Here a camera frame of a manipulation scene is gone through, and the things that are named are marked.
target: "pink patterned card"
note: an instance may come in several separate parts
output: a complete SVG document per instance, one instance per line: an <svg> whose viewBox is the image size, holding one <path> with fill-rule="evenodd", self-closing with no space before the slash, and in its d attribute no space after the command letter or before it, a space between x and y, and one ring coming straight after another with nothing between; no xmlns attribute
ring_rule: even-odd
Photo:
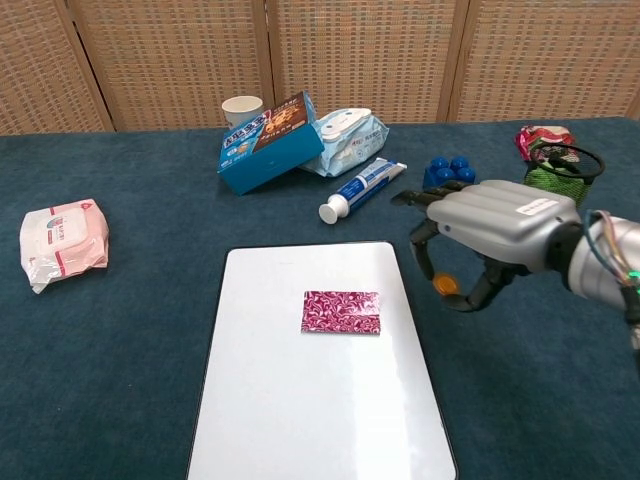
<svg viewBox="0 0 640 480"><path fill-rule="evenodd" d="M375 292L304 292L303 332L380 334Z"/></svg>

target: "blue tablecloth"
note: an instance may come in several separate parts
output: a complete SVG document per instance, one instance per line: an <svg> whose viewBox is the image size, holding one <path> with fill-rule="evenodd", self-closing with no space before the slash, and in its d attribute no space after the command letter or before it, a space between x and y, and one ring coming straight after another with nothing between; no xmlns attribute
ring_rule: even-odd
<svg viewBox="0 0 640 480"><path fill-rule="evenodd" d="M562 124L608 164L585 206L640 220L639 124ZM520 180L521 125L392 126L382 155L408 171L334 226L317 208L347 178L293 171L237 197L215 173L221 130L0 138L0 478L184 478L225 252L354 240L396 247L459 478L640 478L622 315L554 273L518 278L480 313L447 310L409 251L421 213L389 205L438 155ZM35 295L24 214L84 198L107 217L109 268ZM436 264L470 286L479 260L434 243Z"/></svg>

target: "white cup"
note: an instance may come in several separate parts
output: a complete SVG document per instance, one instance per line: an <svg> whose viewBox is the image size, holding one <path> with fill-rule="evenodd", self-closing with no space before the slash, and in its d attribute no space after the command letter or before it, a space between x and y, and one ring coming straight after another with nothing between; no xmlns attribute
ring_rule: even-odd
<svg viewBox="0 0 640 480"><path fill-rule="evenodd" d="M264 106L262 99L243 95L228 98L222 102L222 110L229 128L233 128L260 115L264 111Z"/></svg>

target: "cardboard box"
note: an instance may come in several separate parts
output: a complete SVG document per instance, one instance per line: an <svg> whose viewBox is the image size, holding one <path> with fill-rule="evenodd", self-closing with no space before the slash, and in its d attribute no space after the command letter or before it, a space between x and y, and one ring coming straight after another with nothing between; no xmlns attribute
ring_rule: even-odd
<svg viewBox="0 0 640 480"><path fill-rule="evenodd" d="M238 195L318 156L324 150L306 92L227 132L218 173Z"/></svg>

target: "white board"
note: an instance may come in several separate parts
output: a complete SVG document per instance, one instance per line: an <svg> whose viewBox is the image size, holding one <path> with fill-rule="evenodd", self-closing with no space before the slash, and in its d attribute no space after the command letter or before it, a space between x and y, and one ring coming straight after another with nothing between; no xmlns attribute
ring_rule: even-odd
<svg viewBox="0 0 640 480"><path fill-rule="evenodd" d="M307 290L378 292L380 335L301 333ZM189 480L452 480L393 247L232 250Z"/></svg>

